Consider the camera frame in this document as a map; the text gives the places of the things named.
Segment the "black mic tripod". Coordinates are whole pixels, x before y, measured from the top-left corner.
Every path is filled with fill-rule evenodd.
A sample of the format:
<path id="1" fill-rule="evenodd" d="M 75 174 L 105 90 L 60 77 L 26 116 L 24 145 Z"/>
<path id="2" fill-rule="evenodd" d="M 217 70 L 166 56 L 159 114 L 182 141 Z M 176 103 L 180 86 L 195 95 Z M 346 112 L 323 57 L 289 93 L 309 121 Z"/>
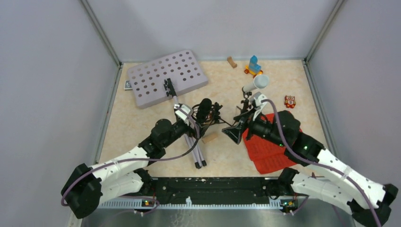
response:
<path id="1" fill-rule="evenodd" d="M 212 125 L 224 123 L 224 124 L 227 124 L 228 126 L 232 126 L 232 124 L 228 123 L 220 116 L 220 110 L 222 109 L 223 105 L 220 105 L 218 102 L 214 102 L 214 103 L 212 102 L 212 109 L 211 109 L 210 114 L 205 123 L 198 123 L 196 120 L 196 113 L 198 111 L 198 107 L 199 107 L 199 104 L 194 105 L 192 107 L 192 109 L 193 109 L 192 118 L 199 125 L 201 136 L 203 136 L 205 134 L 205 132 L 207 131 L 207 129 Z"/>
<path id="2" fill-rule="evenodd" d="M 235 122 L 238 122 L 239 121 L 239 119 L 240 119 L 240 116 L 242 116 L 243 114 L 245 114 L 245 113 L 247 113 L 250 109 L 251 109 L 251 107 L 250 107 L 250 97 L 252 96 L 252 92 L 251 91 L 249 91 L 249 92 L 243 92 L 243 100 L 241 100 L 241 104 L 242 104 L 242 107 L 239 107 L 239 106 L 236 106 L 236 108 L 239 110 L 239 114 L 236 116 L 236 117 L 234 117 L 234 121 Z"/>

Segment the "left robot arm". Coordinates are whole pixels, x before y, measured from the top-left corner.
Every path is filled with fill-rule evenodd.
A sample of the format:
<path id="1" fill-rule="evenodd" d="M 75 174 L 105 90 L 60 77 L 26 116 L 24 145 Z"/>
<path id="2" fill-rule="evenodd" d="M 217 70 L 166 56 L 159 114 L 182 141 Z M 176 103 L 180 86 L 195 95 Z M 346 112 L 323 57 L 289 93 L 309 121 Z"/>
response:
<path id="1" fill-rule="evenodd" d="M 61 190 L 61 205 L 69 207 L 78 219 L 93 213 L 99 205 L 128 193 L 147 195 L 152 183 L 145 167 L 165 158 L 166 148 L 183 135 L 201 136 L 193 121 L 158 120 L 151 133 L 128 152 L 100 164 L 82 163 L 74 168 Z"/>

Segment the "black microphone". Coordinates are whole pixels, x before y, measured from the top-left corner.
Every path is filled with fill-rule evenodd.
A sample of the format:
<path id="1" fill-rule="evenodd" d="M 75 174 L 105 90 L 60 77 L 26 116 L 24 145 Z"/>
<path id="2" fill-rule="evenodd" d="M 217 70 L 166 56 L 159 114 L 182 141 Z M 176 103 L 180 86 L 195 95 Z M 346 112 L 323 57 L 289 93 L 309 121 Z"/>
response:
<path id="1" fill-rule="evenodd" d="M 212 109 L 212 101 L 209 98 L 204 98 L 199 104 L 198 111 L 196 113 L 196 120 L 198 123 L 205 123 L 210 111 Z"/>

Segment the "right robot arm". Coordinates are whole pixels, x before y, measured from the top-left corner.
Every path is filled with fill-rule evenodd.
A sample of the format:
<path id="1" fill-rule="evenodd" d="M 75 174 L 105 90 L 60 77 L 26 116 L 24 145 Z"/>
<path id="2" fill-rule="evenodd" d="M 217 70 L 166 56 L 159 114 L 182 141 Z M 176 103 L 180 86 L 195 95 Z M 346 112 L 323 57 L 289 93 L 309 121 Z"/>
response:
<path id="1" fill-rule="evenodd" d="M 287 143 L 285 156 L 325 178 L 323 182 L 290 167 L 285 167 L 277 182 L 284 195 L 292 192 L 318 198 L 350 214 L 365 227 L 381 227 L 391 214 L 391 203 L 398 188 L 393 184 L 376 183 L 335 157 L 322 143 L 301 132 L 300 121 L 289 111 L 277 112 L 272 120 L 253 111 L 236 117 L 238 123 L 222 130 L 236 144 L 252 136 L 276 145 Z"/>

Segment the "white tube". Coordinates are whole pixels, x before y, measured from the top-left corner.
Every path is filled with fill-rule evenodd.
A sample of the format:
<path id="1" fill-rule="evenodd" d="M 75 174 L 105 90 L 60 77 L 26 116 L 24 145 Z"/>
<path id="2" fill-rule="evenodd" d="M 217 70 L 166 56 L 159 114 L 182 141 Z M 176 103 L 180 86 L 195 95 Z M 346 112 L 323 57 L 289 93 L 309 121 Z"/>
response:
<path id="1" fill-rule="evenodd" d="M 251 92 L 256 89 L 264 89 L 266 88 L 270 83 L 270 78 L 267 75 L 260 74 L 257 75 L 252 82 L 246 84 L 245 86 L 242 87 L 242 91 L 244 93 Z"/>

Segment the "white music stand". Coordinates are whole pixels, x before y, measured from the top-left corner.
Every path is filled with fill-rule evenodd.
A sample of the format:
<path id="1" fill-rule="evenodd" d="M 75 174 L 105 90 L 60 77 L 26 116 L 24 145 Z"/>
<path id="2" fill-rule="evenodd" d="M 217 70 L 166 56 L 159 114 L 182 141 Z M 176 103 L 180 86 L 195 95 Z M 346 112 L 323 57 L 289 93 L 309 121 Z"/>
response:
<path id="1" fill-rule="evenodd" d="M 183 104 L 178 101 L 179 95 L 194 91 L 208 83 L 207 77 L 199 69 L 194 54 L 190 50 L 176 52 L 133 67 L 129 75 L 131 76 L 130 82 L 135 88 L 134 94 L 138 98 L 139 107 L 150 107 L 172 99 L 173 113 L 174 104 Z M 174 117 L 175 122 L 179 120 L 175 114 Z M 188 135 L 183 135 L 181 138 L 186 141 L 188 150 L 183 154 L 167 159 L 171 161 L 192 153 L 198 165 L 201 166 L 203 163 L 198 154 L 200 138 L 197 139 Z"/>

